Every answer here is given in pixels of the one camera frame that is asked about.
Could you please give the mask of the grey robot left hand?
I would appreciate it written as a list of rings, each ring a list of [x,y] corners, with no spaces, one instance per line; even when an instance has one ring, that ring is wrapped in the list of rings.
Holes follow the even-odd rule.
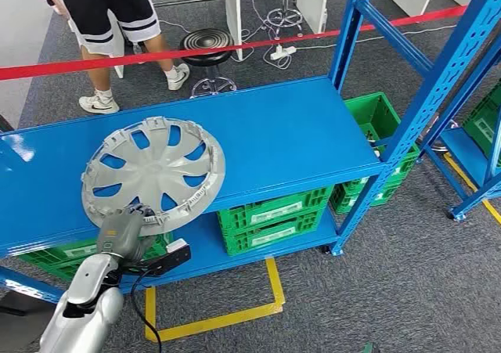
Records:
[[[130,204],[105,217],[97,240],[98,254],[109,254],[124,262],[138,263],[155,240],[154,236],[141,239],[140,233],[145,217],[154,216],[149,206]]]

